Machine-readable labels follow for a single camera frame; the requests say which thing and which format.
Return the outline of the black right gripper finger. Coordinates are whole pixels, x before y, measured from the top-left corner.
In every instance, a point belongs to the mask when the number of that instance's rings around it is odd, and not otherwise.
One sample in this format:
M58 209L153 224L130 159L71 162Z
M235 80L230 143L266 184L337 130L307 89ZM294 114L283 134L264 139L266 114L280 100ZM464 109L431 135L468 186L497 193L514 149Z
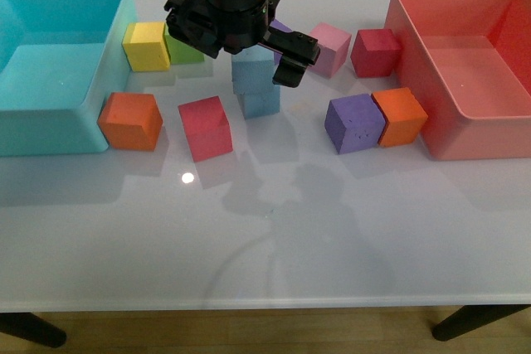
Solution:
M298 87L308 65L302 61L297 61L288 56L282 56L279 61L272 81L276 85L286 87Z

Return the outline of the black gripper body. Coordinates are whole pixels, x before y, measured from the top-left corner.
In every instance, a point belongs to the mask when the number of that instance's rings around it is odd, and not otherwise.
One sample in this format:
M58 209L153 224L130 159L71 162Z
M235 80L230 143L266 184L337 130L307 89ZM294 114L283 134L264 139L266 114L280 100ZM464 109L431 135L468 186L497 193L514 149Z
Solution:
M166 23L172 37L211 58L261 45L297 66L314 65L317 40L271 26L280 0L167 0Z

